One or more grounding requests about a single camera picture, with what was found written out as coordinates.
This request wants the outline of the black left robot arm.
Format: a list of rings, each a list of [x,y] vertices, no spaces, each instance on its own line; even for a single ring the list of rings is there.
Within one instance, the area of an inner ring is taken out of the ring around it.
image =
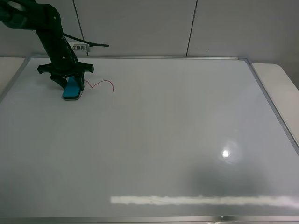
[[[84,73],[93,72],[92,64],[78,61],[72,47],[64,37],[59,12],[50,4],[34,0],[2,0],[0,21],[11,29],[35,31],[51,63],[38,66],[40,74],[50,73],[50,79],[63,89],[67,78],[73,77],[84,90]]]

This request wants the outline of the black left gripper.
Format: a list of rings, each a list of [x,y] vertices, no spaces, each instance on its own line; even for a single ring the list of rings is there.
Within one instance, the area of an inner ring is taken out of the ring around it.
[[[37,71],[42,73],[51,73],[50,79],[61,86],[63,89],[67,86],[67,79],[65,77],[74,76],[74,80],[80,89],[85,87],[85,72],[94,72],[94,66],[89,63],[82,63],[78,60],[76,54],[50,55],[48,56],[51,63],[39,65]]]

